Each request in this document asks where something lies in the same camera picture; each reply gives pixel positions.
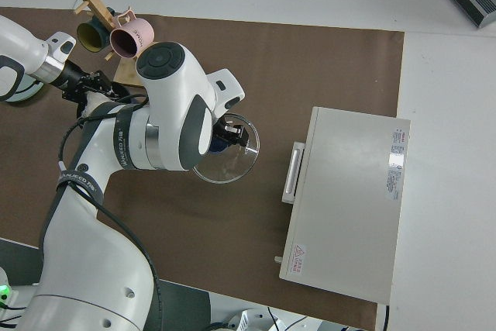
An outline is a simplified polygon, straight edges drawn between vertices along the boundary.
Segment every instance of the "label sticker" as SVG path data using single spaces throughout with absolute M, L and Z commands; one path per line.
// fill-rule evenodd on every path
M 305 264 L 306 253 L 307 247 L 304 244 L 296 243 L 293 245 L 289 274 L 301 275 L 303 273 L 303 265 Z
M 391 152 L 389 153 L 389 167 L 387 168 L 386 196 L 394 201 L 401 194 L 401 178 L 405 166 L 406 132 L 398 128 L 393 132 Z

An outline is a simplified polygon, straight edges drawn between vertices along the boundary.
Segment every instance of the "white table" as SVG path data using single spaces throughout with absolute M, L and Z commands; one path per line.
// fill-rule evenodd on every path
M 0 5 L 66 9 L 74 1 Z M 398 117 L 412 121 L 412 136 L 390 329 L 494 328 L 496 24 L 475 29 L 451 0 L 104 2 L 167 16 L 406 31 Z

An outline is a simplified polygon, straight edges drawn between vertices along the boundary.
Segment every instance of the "mug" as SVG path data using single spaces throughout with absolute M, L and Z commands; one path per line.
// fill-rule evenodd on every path
M 112 8 L 107 9 L 112 16 L 115 14 Z M 81 45 L 90 52 L 99 52 L 110 44 L 110 32 L 96 16 L 77 27 L 77 38 Z
M 119 19 L 126 16 L 129 21 L 121 24 Z M 133 58 L 153 42 L 153 27 L 145 19 L 138 19 L 131 8 L 115 16 L 113 21 L 116 28 L 110 33 L 110 44 L 120 57 Z

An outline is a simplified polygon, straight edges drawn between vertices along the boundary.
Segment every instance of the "green light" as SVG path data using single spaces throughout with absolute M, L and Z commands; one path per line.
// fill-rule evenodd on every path
M 0 295 L 7 295 L 9 296 L 10 294 L 10 288 L 8 285 L 3 284 L 0 286 Z

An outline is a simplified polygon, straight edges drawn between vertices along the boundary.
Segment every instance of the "black cable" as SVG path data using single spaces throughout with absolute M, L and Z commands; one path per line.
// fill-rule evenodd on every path
M 297 323 L 300 323 L 303 319 L 306 319 L 307 316 L 303 317 L 303 318 L 300 318 L 298 321 L 296 322 L 293 322 L 291 325 L 289 325 L 288 327 L 286 327 L 286 330 L 285 331 L 288 331 L 292 326 L 294 326 L 295 324 Z
M 276 326 L 277 331 L 279 331 L 279 326 L 277 325 L 277 322 L 276 322 L 276 319 L 274 318 L 274 315 L 270 311 L 270 307 L 267 306 L 267 310 L 269 311 L 269 314 L 272 317 L 272 322 L 274 322 L 274 325 Z
M 388 323 L 389 323 L 389 305 L 386 305 L 386 317 L 384 318 L 384 327 L 382 331 L 388 330 Z
M 134 95 L 127 95 L 127 96 L 121 97 L 119 100 L 115 100 L 115 102 L 123 102 L 125 100 L 129 100 L 131 98 L 137 98 L 137 97 L 146 97 L 146 95 L 143 93 L 135 93 Z
M 214 322 L 206 326 L 203 331 L 215 331 L 217 329 L 227 329 L 229 327 L 228 323 Z
M 25 306 L 22 308 L 11 308 L 10 306 L 4 304 L 3 302 L 0 302 L 0 308 L 5 309 L 5 310 L 24 310 L 24 309 L 26 309 Z
M 0 321 L 0 327 L 2 327 L 4 329 L 14 329 L 14 328 L 17 327 L 17 325 L 5 323 L 5 322 L 12 321 L 13 319 L 18 319 L 18 318 L 21 318 L 21 316 L 20 315 L 16 315 L 15 317 L 3 319 L 3 320 Z
M 133 107 L 133 111 L 135 112 L 136 110 L 141 109 L 144 105 L 148 103 L 148 101 L 149 101 L 148 96 L 146 96 L 143 102 Z M 77 122 L 67 130 L 67 132 L 64 134 L 64 137 L 62 137 L 62 141 L 60 142 L 60 147 L 59 147 L 59 161 L 60 162 L 64 161 L 65 143 L 67 142 L 67 139 L 71 135 L 72 131 L 74 131 L 79 126 L 82 126 L 86 122 L 91 122 L 94 120 L 105 120 L 105 119 L 115 118 L 116 116 L 117 116 L 117 112 L 113 112 L 112 114 L 104 114 L 103 116 L 86 116 L 84 118 L 78 119 Z
M 19 93 L 24 93 L 39 83 L 41 83 L 41 81 L 34 81 L 28 88 L 24 88 L 21 91 L 17 91 L 15 94 L 18 95 Z
M 8 322 L 8 321 L 12 321 L 13 319 L 18 319 L 18 318 L 21 318 L 22 316 L 21 315 L 16 315 L 15 317 L 10 317 L 10 318 L 7 318 L 7 319 L 2 319 L 0 321 L 0 323 L 4 323 L 4 322 Z
M 153 275 L 153 283 L 155 284 L 155 288 L 157 290 L 157 300 L 158 300 L 158 311 L 160 315 L 160 330 L 163 328 L 163 316 L 162 316 L 162 308 L 163 308 L 163 302 L 162 302 L 162 292 L 160 290 L 160 284 L 159 284 L 159 278 L 157 274 L 157 270 L 155 268 L 155 265 L 153 264 L 153 261 L 146 251 L 144 245 L 141 243 L 140 239 L 133 233 L 133 231 L 124 223 L 122 222 L 117 216 L 115 216 L 113 213 L 111 213 L 108 209 L 106 209 L 103 205 L 100 205 L 98 202 L 96 202 L 92 197 L 84 193 L 80 188 L 77 187 L 77 185 L 73 182 L 68 182 L 67 183 L 76 193 L 78 193 L 82 198 L 84 198 L 87 202 L 91 203 L 98 211 L 101 211 L 104 215 L 109 217 L 114 223 L 116 223 L 119 228 L 121 228 L 126 235 L 131 239 L 131 241 L 138 247 L 138 250 L 141 251 L 143 256 L 145 257 L 146 261 L 148 261 L 148 265 L 150 265 L 150 269 L 152 271 Z

